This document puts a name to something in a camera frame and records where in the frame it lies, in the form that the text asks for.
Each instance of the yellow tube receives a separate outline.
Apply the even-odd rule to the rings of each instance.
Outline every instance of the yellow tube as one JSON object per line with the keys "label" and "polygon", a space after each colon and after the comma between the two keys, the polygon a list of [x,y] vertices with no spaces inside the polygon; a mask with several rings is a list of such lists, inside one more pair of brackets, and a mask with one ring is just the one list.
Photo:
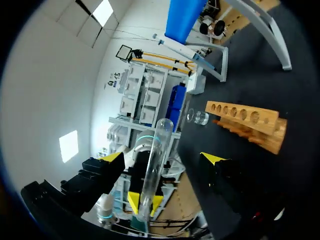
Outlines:
{"label": "yellow tube", "polygon": [[[173,62],[178,61],[180,64],[185,64],[185,63],[186,63],[186,62],[184,62],[184,61],[180,61],[180,60],[177,60],[177,59],[172,58],[172,57],[169,57],[169,56],[162,56],[162,55],[158,55],[158,54],[154,54],[154,53],[144,52],[143,55],[151,56],[151,57],[155,57],[155,58],[160,58],[160,59],[167,59],[167,60],[170,60],[170,61],[173,61]],[[188,64],[187,64],[187,65],[188,65],[189,67],[192,67],[192,68],[195,67],[195,65],[189,64],[189,63],[193,63],[193,61],[188,61]]]}
{"label": "yellow tube", "polygon": [[[170,70],[173,70],[173,68],[174,68],[173,66],[170,66],[170,65],[166,65],[166,64],[162,64],[162,63],[159,63],[159,62],[156,62],[156,61],[150,61],[150,60],[146,60],[146,59],[132,58],[132,60],[136,61],[136,62],[146,63],[146,64],[158,65],[158,66],[170,69]],[[189,71],[187,71],[187,70],[183,70],[183,69],[180,69],[180,68],[176,68],[176,70],[178,72],[181,72],[181,73],[184,73],[184,74],[187,74],[187,75],[189,74]]]}

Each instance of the black mat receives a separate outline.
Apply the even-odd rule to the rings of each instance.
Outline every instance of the black mat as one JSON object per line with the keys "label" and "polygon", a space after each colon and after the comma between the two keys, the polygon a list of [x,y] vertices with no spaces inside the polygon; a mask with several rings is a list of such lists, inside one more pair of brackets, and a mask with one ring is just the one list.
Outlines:
{"label": "black mat", "polygon": [[[204,93],[193,96],[189,107],[204,111],[211,100],[279,111],[279,116],[288,120],[279,155],[210,122],[206,126],[186,123],[179,142],[178,152],[215,239],[229,234],[239,216],[219,196],[203,191],[200,152],[241,161],[258,182],[289,197],[274,237],[304,221],[300,216],[319,169],[319,74],[312,49],[302,26],[289,10],[280,5],[269,13],[286,42],[292,71],[282,70],[272,48],[250,24],[226,43],[229,47],[226,83],[207,74]],[[221,67],[221,56],[216,52],[207,59],[215,67]],[[210,115],[209,121],[215,118]]]}

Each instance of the blue storage box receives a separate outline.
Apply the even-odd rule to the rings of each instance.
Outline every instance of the blue storage box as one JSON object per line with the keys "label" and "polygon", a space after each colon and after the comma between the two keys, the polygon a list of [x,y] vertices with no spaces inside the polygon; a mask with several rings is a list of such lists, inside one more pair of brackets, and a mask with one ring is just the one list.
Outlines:
{"label": "blue storage box", "polygon": [[180,110],[183,107],[186,91],[187,88],[185,86],[174,86],[169,100],[169,107]]}
{"label": "blue storage box", "polygon": [[166,119],[170,119],[173,122],[173,132],[176,130],[176,127],[178,126],[178,120],[179,120],[180,110],[171,108],[170,106],[166,110]]}

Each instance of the wooden floor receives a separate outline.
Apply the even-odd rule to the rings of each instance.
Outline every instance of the wooden floor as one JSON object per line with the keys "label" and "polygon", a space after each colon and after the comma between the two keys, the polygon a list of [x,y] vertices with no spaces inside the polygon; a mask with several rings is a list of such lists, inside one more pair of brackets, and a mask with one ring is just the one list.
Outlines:
{"label": "wooden floor", "polygon": [[[255,1],[264,10],[269,11],[280,4],[279,0],[258,0]],[[229,7],[229,4],[223,0],[220,0],[221,11],[217,15],[217,18]],[[244,28],[250,22],[249,20],[240,14],[236,9],[232,9],[229,14],[223,19],[226,27],[227,34],[221,41],[216,40],[215,44],[223,44],[227,41],[236,31]],[[195,214],[201,210],[200,204],[191,186],[186,173],[180,178],[180,183],[177,190],[172,194],[166,208],[162,211],[158,220],[189,220],[194,218]],[[151,227],[150,232],[161,235],[169,235],[177,232],[180,227],[175,228],[161,228]]]}

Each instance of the white cable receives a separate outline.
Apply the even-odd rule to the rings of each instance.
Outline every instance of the white cable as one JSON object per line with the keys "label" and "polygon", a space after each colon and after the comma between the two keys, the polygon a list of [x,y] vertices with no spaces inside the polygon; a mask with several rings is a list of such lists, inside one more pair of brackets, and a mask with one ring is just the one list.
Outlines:
{"label": "white cable", "polygon": [[124,228],[124,229],[127,229],[129,231],[133,231],[133,232],[137,232],[137,233],[141,233],[141,234],[148,234],[148,235],[153,235],[153,236],[157,236],[157,237],[165,237],[164,235],[161,235],[161,234],[156,234],[156,233],[146,233],[146,232],[143,232],[143,231],[139,231],[139,230],[135,230],[135,229],[131,229],[129,227],[126,227],[126,226],[122,226],[122,225],[119,225],[117,223],[114,223],[113,225],[117,225],[118,227],[121,227],[121,228]]}
{"label": "white cable", "polygon": [[175,175],[178,175],[178,174],[182,174],[186,170],[186,167],[181,162],[179,162],[177,159],[175,159],[174,157],[172,157],[170,159],[172,159],[172,160],[176,161],[177,163],[179,163],[182,166],[182,170],[178,171],[178,172],[174,172],[174,173],[162,174],[162,177],[164,177],[164,178],[175,176]]}
{"label": "white cable", "polygon": [[126,226],[119,225],[117,223],[114,223],[114,225],[117,225],[117,226],[119,226],[121,228],[130,230],[130,231],[135,231],[135,232],[138,232],[138,233],[141,233],[141,234],[148,234],[148,235],[153,235],[153,236],[158,236],[158,237],[170,237],[170,236],[175,236],[177,234],[180,234],[180,233],[184,232],[196,220],[197,217],[198,217],[198,214],[194,216],[194,218],[191,220],[191,222],[189,222],[189,224],[187,226],[182,228],[180,231],[174,232],[174,233],[169,234],[169,235],[161,235],[161,234],[156,234],[156,233],[147,233],[147,232],[131,229],[131,228],[128,228]]}
{"label": "white cable", "polygon": [[189,222],[189,224],[188,224],[187,226],[185,226],[184,228],[182,228],[180,231],[177,231],[177,232],[175,232],[175,233],[166,235],[166,237],[175,236],[175,235],[180,234],[181,232],[185,231],[185,230],[196,220],[197,217],[198,217],[198,214],[194,216],[194,218],[191,220],[191,222]]}
{"label": "white cable", "polygon": [[183,170],[177,171],[177,172],[174,172],[174,173],[162,174],[162,177],[167,178],[167,177],[175,176],[175,175],[178,175],[178,174],[182,174],[185,170],[186,169],[184,168]]}

